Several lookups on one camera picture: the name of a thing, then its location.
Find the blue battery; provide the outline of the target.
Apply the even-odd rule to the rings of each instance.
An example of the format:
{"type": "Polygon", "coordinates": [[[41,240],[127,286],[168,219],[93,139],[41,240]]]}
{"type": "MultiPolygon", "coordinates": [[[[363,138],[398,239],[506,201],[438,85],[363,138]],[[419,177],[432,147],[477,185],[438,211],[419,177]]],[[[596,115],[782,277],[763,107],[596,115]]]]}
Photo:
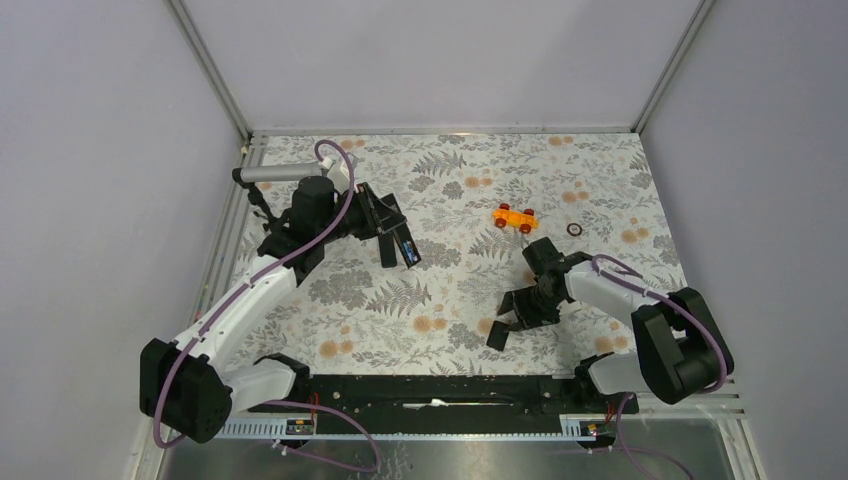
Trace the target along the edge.
{"type": "Polygon", "coordinates": [[[404,241],[402,243],[402,251],[404,254],[405,261],[408,265],[415,265],[420,261],[419,256],[417,254],[417,250],[415,249],[412,242],[404,241]]]}

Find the black remote control back up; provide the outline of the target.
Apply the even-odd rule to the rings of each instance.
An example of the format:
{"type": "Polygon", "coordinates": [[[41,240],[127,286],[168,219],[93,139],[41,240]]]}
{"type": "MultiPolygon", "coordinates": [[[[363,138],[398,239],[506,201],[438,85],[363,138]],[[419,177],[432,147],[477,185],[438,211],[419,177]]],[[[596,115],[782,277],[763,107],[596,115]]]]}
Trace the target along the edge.
{"type": "Polygon", "coordinates": [[[392,234],[386,233],[378,237],[378,247],[381,266],[394,268],[398,265],[395,240],[392,234]]]}

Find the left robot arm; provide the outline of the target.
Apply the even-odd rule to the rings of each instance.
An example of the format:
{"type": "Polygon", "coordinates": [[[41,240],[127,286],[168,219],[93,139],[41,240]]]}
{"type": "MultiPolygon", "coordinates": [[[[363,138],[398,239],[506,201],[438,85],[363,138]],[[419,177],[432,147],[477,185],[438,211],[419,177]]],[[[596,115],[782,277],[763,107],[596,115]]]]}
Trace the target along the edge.
{"type": "Polygon", "coordinates": [[[180,438],[205,443],[233,413],[276,401],[288,411],[311,397],[310,369],[284,354],[231,370],[230,360],[256,323],[293,293],[325,258],[327,244],[352,236],[377,239],[381,262],[412,267],[421,260],[394,195],[366,182],[338,187],[323,176],[301,179],[291,205],[265,224],[267,236],[250,268],[207,313],[140,355],[140,410],[180,438]]]}

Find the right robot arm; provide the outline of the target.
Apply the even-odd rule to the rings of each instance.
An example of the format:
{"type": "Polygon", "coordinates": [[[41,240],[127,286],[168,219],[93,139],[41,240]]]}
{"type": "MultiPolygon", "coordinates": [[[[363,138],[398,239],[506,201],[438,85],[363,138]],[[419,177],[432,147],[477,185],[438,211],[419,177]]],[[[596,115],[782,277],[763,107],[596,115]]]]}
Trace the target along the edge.
{"type": "Polygon", "coordinates": [[[700,292],[650,288],[641,274],[609,255],[566,255],[544,237],[522,255],[534,285],[504,294],[496,314],[513,320],[492,324],[488,347],[501,351],[513,332],[555,325],[564,303],[581,303],[627,325],[635,347],[627,354],[584,359],[575,368],[575,402],[597,412],[618,394],[649,392],[666,404],[711,393],[726,383],[734,360],[700,292]]]}

